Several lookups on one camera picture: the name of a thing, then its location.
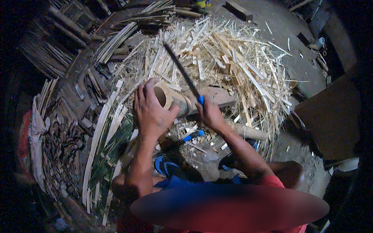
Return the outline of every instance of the left hand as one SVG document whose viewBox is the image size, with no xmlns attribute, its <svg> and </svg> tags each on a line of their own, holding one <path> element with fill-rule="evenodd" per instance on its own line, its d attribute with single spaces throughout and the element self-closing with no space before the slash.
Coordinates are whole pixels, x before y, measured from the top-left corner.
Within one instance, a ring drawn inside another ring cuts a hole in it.
<svg viewBox="0 0 373 233">
<path fill-rule="evenodd" d="M 139 128 L 139 136 L 142 139 L 157 141 L 180 112 L 177 103 L 174 103 L 170 110 L 161 106 L 153 89 L 158 81 L 159 78 L 151 78 L 146 83 L 142 83 L 135 91 L 135 120 Z"/>
</svg>

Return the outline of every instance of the red cloth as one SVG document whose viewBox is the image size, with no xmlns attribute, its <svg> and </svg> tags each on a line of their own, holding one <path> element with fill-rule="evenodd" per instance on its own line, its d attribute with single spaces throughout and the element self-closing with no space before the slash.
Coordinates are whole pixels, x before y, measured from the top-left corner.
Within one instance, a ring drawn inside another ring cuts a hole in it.
<svg viewBox="0 0 373 233">
<path fill-rule="evenodd" d="M 280 187 L 285 188 L 280 179 L 277 176 L 266 176 L 263 177 L 260 181 L 259 185 L 265 186 L 272 186 L 272 187 Z M 293 227 L 289 229 L 282 229 L 282 230 L 275 230 L 270 231 L 271 233 L 304 233 L 307 225 L 302 225 L 298 227 Z M 141 233 L 148 233 L 153 232 L 152 225 L 150 223 L 144 222 L 132 214 L 128 214 L 122 219 L 120 219 L 117 223 L 117 231 L 118 232 L 141 232 Z M 161 233 L 192 233 L 188 230 L 176 230 L 170 228 L 164 228 Z"/>
<path fill-rule="evenodd" d="M 22 124 L 19 129 L 17 157 L 22 173 L 29 182 L 35 183 L 35 179 L 31 174 L 31 158 L 28 141 L 28 129 L 31 123 L 32 110 L 29 110 L 23 116 Z"/>
</svg>

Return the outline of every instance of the blue knife handle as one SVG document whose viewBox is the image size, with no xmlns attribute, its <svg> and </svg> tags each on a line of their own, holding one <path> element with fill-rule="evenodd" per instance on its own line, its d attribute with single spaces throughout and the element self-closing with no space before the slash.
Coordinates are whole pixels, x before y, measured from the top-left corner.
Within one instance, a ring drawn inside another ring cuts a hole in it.
<svg viewBox="0 0 373 233">
<path fill-rule="evenodd" d="M 202 106 L 205 104 L 205 99 L 203 98 L 203 95 L 200 95 L 200 97 L 198 98 L 198 103 L 200 103 Z"/>
</svg>

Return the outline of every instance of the red shirt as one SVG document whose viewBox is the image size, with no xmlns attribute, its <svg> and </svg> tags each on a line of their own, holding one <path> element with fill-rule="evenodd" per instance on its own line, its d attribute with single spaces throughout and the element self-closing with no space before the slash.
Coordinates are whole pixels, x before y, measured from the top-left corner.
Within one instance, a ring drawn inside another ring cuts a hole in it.
<svg viewBox="0 0 373 233">
<path fill-rule="evenodd" d="M 277 176 L 263 177 L 259 185 L 285 188 Z M 275 230 L 275 231 L 270 231 L 270 232 L 272 233 L 304 233 L 306 226 L 307 225 L 302 225 L 298 227 L 292 227 L 289 229 Z M 125 232 L 125 233 L 132 233 L 132 232 L 148 233 L 148 232 L 153 232 L 153 228 L 150 223 L 144 222 L 134 217 L 132 214 L 127 214 L 125 217 L 123 217 L 122 219 L 118 221 L 117 231 Z M 192 232 L 187 231 L 187 230 L 182 231 L 182 230 L 176 230 L 176 229 L 171 229 L 171 228 L 164 228 L 161 231 L 161 233 L 192 233 Z"/>
</svg>

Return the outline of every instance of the blue handle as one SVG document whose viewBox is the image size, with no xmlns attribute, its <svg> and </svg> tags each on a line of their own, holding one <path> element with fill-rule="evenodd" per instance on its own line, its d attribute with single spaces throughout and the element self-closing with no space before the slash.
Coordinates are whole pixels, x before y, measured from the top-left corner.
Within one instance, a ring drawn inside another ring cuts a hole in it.
<svg viewBox="0 0 373 233">
<path fill-rule="evenodd" d="M 202 106 L 205 104 L 205 99 L 203 98 L 203 95 L 200 95 L 200 97 L 198 98 L 198 103 L 200 103 Z"/>
<path fill-rule="evenodd" d="M 184 142 L 187 142 L 187 141 L 191 140 L 192 138 L 195 138 L 195 137 L 198 137 L 198 136 L 202 136 L 202 135 L 204 135 L 204 134 L 205 134 L 205 132 L 204 132 L 202 129 L 200 129 L 200 130 L 198 130 L 197 132 L 191 133 L 191 134 L 189 134 L 188 136 L 186 136 L 186 137 L 183 139 L 183 141 L 184 141 Z"/>
</svg>

